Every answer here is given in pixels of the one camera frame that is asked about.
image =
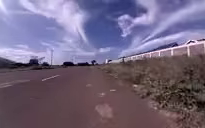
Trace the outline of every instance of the dry grass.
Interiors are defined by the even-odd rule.
[[[205,128],[205,56],[154,58],[102,66],[116,78],[136,84],[156,107],[178,113],[179,127]]]

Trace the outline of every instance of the utility pole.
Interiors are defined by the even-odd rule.
[[[54,50],[51,49],[51,66],[52,66],[52,64],[53,64],[53,52],[54,52]]]

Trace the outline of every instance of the cloud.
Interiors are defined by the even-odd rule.
[[[74,0],[36,0],[35,2],[20,0],[20,3],[33,13],[55,19],[69,36],[88,42],[84,32],[84,23],[88,19],[88,14]]]
[[[24,45],[24,44],[18,44],[16,45],[17,48],[21,48],[21,49],[29,49],[28,45]]]
[[[7,14],[7,9],[6,9],[5,4],[3,3],[3,0],[0,0],[0,10],[1,10],[3,13]]]
[[[84,30],[89,14],[75,0],[20,0],[20,3],[32,13],[55,20],[63,28],[63,37],[58,39],[59,42],[41,43],[48,50],[54,49],[55,60],[65,60],[70,56],[93,57],[98,53],[98,49],[88,41]]]
[[[121,52],[119,56],[126,56],[126,55],[132,55],[137,54],[141,52],[146,52],[149,50],[153,50],[155,48],[158,48],[162,45],[170,44],[173,42],[177,42],[178,44],[183,44],[187,42],[188,40],[197,40],[205,38],[205,30],[190,30],[190,31],[182,31],[179,33],[167,35],[164,37],[156,38],[153,40],[150,40],[146,42],[143,45],[135,45],[135,47],[129,47],[128,49],[125,49]],[[140,38],[135,38],[133,42],[141,42],[142,40]]]
[[[168,16],[166,19],[162,20],[155,30],[143,42],[148,41],[178,23],[200,19],[203,15],[205,15],[204,12],[205,0],[194,1],[183,9],[180,9],[179,11]]]
[[[153,24],[156,15],[159,13],[156,0],[136,0],[136,4],[140,7],[143,6],[147,12],[137,17],[132,17],[129,14],[124,14],[118,17],[117,22],[122,30],[122,37],[130,35],[132,29],[136,26]]]
[[[48,56],[50,53],[48,51],[36,52],[30,49],[20,49],[20,48],[4,48],[0,47],[0,56],[6,59],[10,59],[16,62],[27,63],[31,56],[44,57]]]
[[[106,47],[106,48],[100,48],[99,53],[107,53],[110,52],[113,48],[111,47]]]

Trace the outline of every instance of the fence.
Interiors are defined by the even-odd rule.
[[[171,57],[171,56],[181,56],[186,55],[188,57],[195,55],[205,55],[205,41],[200,41],[198,43],[181,45],[173,48],[162,49],[158,51],[148,52],[144,54],[129,56],[124,58],[124,61],[130,60],[142,60],[144,58],[153,57]],[[122,59],[112,60],[111,63],[122,62]]]

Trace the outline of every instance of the asphalt road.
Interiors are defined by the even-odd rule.
[[[0,73],[0,128],[165,128],[166,119],[92,67]]]

